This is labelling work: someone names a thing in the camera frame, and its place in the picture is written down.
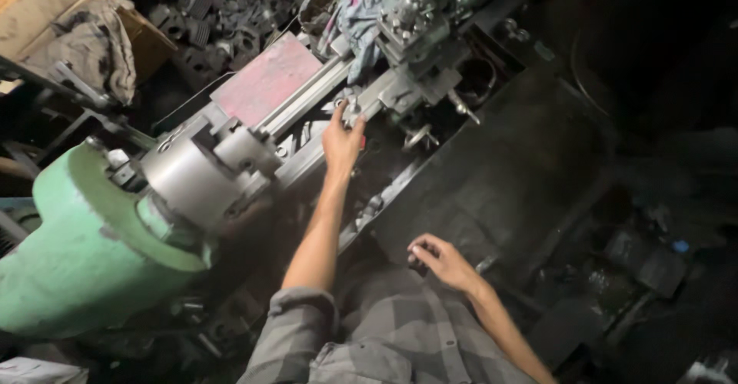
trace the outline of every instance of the red metal plate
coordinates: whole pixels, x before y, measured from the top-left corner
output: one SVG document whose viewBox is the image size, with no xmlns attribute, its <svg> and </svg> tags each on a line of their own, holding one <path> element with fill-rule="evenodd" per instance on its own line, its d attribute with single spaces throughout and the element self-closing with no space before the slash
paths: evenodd
<svg viewBox="0 0 738 384">
<path fill-rule="evenodd" d="M 282 104 L 322 64 L 294 35 L 287 32 L 210 98 L 228 116 L 253 126 Z"/>
</svg>

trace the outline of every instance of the metal parts pile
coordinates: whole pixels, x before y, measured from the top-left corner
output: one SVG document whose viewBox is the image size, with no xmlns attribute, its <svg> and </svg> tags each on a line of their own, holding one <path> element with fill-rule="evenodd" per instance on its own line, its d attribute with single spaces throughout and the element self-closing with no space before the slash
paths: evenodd
<svg viewBox="0 0 738 384">
<path fill-rule="evenodd" d="M 254 59 L 303 0 L 178 0 L 161 3 L 151 22 L 186 48 L 181 60 L 195 73 L 214 79 Z"/>
</svg>

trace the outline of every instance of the metal rod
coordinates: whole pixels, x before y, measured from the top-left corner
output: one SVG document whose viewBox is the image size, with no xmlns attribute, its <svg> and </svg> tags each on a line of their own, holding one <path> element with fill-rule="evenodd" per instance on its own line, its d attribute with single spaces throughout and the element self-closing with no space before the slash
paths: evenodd
<svg viewBox="0 0 738 384">
<path fill-rule="evenodd" d="M 35 74 L 31 70 L 23 68 L 23 66 L 21 66 L 20 64 L 14 63 L 13 61 L 8 60 L 5 57 L 0 57 L 0 69 L 12 71 L 15 74 L 23 77 L 24 80 L 37 83 L 44 88 L 50 88 L 53 92 L 66 96 L 74 103 L 92 108 L 95 107 L 95 104 L 92 102 L 92 100 L 80 95 L 80 93 L 77 93 L 69 87 L 62 86 L 59 83 L 43 78 L 42 76 Z"/>
<path fill-rule="evenodd" d="M 13 238 L 21 242 L 28 237 L 28 231 L 23 228 L 20 224 L 11 219 L 10 216 L 0 209 L 0 228 L 8 232 Z"/>
<path fill-rule="evenodd" d="M 43 161 L 51 153 L 53 153 L 56 150 L 56 148 L 61 146 L 61 144 L 64 143 L 64 141 L 67 140 L 67 138 L 69 138 L 71 134 L 75 133 L 75 131 L 77 131 L 77 129 L 83 123 L 85 123 L 87 119 L 90 118 L 90 115 L 91 115 L 91 112 L 88 109 L 85 109 L 83 113 L 77 118 L 77 120 L 75 120 L 72 124 L 67 126 L 66 129 L 64 129 L 64 131 L 62 131 L 59 134 L 59 136 L 55 137 L 54 140 L 52 140 L 52 142 L 48 146 L 46 146 L 46 148 L 43 150 L 43 153 L 41 153 L 40 155 L 36 157 L 36 163 L 43 163 Z"/>
<path fill-rule="evenodd" d="M 15 142 L 4 142 L 3 148 L 10 153 L 15 162 L 18 162 L 23 166 L 25 171 L 31 175 L 32 179 L 35 179 L 42 172 L 38 165 L 23 151 L 23 148 Z"/>
<path fill-rule="evenodd" d="M 382 198 L 382 209 L 385 209 L 402 192 L 402 190 L 405 189 L 407 184 L 410 183 L 412 178 L 423 167 L 424 162 L 426 162 L 424 158 L 416 158 L 392 181 L 391 184 L 389 184 L 387 187 L 384 187 L 382 193 L 380 194 L 380 197 Z M 377 216 L 379 216 L 381 210 L 375 213 L 370 219 L 362 221 L 361 224 L 356 224 L 354 222 L 353 224 L 349 224 L 341 231 L 338 236 L 339 255 L 345 252 L 346 249 L 348 249 L 348 247 L 350 247 L 354 243 L 354 240 L 359 237 L 359 234 L 362 233 L 364 228 L 366 228 L 372 221 L 374 221 L 374 219 L 376 219 Z"/>
<path fill-rule="evenodd" d="M 0 157 L 0 172 L 17 176 L 24 180 L 33 180 L 33 175 L 20 162 L 11 158 Z"/>
<path fill-rule="evenodd" d="M 281 105 L 277 106 L 276 109 L 274 109 L 271 113 L 269 113 L 266 117 L 263 118 L 263 120 L 257 125 L 257 128 L 266 125 L 269 122 L 272 122 L 277 116 L 281 115 L 283 111 L 285 111 L 291 104 L 296 102 L 300 96 L 305 94 L 306 91 L 308 91 L 312 86 L 314 86 L 318 80 L 320 80 L 328 71 L 336 67 L 336 65 L 341 61 L 341 57 L 338 55 L 335 55 L 333 58 L 329 59 L 327 63 L 323 64 L 322 67 L 318 71 L 315 72 L 302 86 L 300 86 L 297 90 L 292 93 L 287 100 L 284 100 Z"/>
<path fill-rule="evenodd" d="M 279 115 L 272 117 L 270 121 L 262 121 L 262 123 L 265 123 L 263 126 L 266 132 L 274 137 L 282 136 L 300 117 L 310 111 L 316 103 L 346 79 L 350 66 L 351 62 L 339 60 L 330 70 L 314 81 L 313 86 L 303 91 L 299 96 L 291 96 L 290 99 L 294 100 L 292 104 L 285 107 Z"/>
</svg>

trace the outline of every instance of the cloth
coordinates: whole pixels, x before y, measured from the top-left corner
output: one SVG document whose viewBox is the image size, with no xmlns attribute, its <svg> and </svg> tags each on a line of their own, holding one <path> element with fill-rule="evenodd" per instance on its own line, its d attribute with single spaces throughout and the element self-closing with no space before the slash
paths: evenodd
<svg viewBox="0 0 738 384">
<path fill-rule="evenodd" d="M 119 7 L 134 9 L 129 0 L 94 0 L 54 24 L 57 34 L 49 45 L 22 64 L 35 74 L 53 80 L 49 70 L 68 61 L 71 70 L 100 94 L 110 94 L 124 106 L 136 90 L 136 69 L 131 41 L 118 16 Z"/>
<path fill-rule="evenodd" d="M 277 292 L 238 384 L 535 383 L 505 358 L 462 296 L 440 283 L 390 266 L 350 282 L 342 295 L 340 318 L 331 294 Z"/>
<path fill-rule="evenodd" d="M 327 22 L 318 43 L 318 51 L 327 56 L 331 42 L 344 34 L 354 53 L 348 69 L 347 83 L 355 83 L 365 68 L 373 66 L 382 57 L 382 50 L 374 43 L 377 34 L 376 19 L 382 8 L 389 10 L 399 0 L 341 0 Z"/>
</svg>

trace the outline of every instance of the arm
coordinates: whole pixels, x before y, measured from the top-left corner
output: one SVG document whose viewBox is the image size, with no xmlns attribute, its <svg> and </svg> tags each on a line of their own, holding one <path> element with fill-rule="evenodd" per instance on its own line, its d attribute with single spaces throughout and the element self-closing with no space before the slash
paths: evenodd
<svg viewBox="0 0 738 384">
<path fill-rule="evenodd" d="M 323 132 L 327 173 L 318 205 L 292 257 L 282 289 L 269 303 L 266 324 L 238 384 L 307 382 L 310 361 L 336 334 L 338 311 L 328 292 L 333 284 L 343 201 L 365 120 L 351 132 L 341 124 L 346 103 L 334 112 Z"/>
<path fill-rule="evenodd" d="M 344 130 L 341 117 L 346 104 L 344 100 L 336 108 L 331 124 L 323 132 L 326 180 L 303 242 L 287 269 L 282 289 L 310 286 L 329 291 L 333 285 L 343 202 L 366 124 L 365 119 L 360 117 L 353 130 Z"/>
<path fill-rule="evenodd" d="M 512 322 L 492 286 L 477 274 L 452 244 L 424 234 L 413 240 L 407 249 L 411 252 L 408 258 L 411 263 L 416 259 L 422 261 L 441 281 L 466 294 L 484 330 L 517 368 L 540 384 L 556 384 Z"/>
</svg>

